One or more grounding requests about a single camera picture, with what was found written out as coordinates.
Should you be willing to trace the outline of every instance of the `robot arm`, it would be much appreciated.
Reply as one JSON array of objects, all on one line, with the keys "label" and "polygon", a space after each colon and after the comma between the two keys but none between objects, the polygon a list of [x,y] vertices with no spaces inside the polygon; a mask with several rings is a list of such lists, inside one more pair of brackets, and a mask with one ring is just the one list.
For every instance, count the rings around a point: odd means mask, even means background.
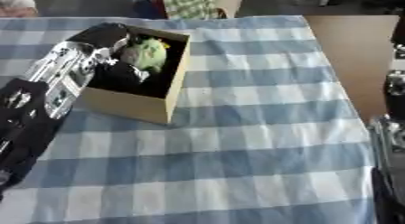
[{"label": "robot arm", "polygon": [[145,80],[138,69],[112,57],[133,39],[123,24],[91,27],[55,45],[0,89],[0,196],[31,170],[98,71],[119,67],[132,83]]}]

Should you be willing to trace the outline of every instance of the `cardboard box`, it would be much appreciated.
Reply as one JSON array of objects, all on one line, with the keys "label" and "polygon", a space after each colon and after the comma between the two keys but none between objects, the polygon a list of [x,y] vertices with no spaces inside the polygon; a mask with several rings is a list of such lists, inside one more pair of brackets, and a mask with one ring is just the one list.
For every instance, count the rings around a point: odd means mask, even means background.
[{"label": "cardboard box", "polygon": [[94,88],[86,88],[82,96],[85,103],[91,109],[98,112],[168,124],[171,121],[177,97],[183,85],[185,70],[188,66],[190,37],[189,35],[180,33],[169,33],[133,26],[130,29],[133,33],[142,33],[158,38],[184,42],[183,54],[180,56],[181,59],[178,62],[165,96],[163,98],[154,98]]}]

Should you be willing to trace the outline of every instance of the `open box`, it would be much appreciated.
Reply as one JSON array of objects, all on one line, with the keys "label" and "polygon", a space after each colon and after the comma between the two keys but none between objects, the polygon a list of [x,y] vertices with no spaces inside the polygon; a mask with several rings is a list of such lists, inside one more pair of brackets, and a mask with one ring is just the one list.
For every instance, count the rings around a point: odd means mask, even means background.
[{"label": "open box", "polygon": [[162,87],[158,92],[136,94],[87,87],[82,94],[84,101],[91,109],[102,113],[168,124],[190,57],[190,36],[135,26],[129,29],[132,33],[151,35],[174,43],[171,48],[175,50],[167,52],[167,62],[162,69],[162,85],[159,85]]}]

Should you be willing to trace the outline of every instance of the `white checkered tablecloth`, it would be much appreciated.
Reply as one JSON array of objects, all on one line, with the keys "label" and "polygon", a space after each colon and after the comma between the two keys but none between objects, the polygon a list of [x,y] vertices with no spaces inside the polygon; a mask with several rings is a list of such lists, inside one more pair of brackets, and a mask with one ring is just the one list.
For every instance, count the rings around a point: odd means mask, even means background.
[{"label": "white checkered tablecloth", "polygon": [[106,21],[192,35],[173,123],[76,107],[1,223],[373,223],[367,131],[301,16],[1,19],[0,85]]}]

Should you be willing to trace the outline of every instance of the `person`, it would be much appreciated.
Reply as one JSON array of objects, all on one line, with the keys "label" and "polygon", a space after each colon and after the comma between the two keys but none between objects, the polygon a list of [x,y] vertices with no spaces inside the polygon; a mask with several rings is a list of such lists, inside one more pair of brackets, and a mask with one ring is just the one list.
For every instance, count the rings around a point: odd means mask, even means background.
[{"label": "person", "polygon": [[0,0],[0,17],[36,17],[34,0]]}]

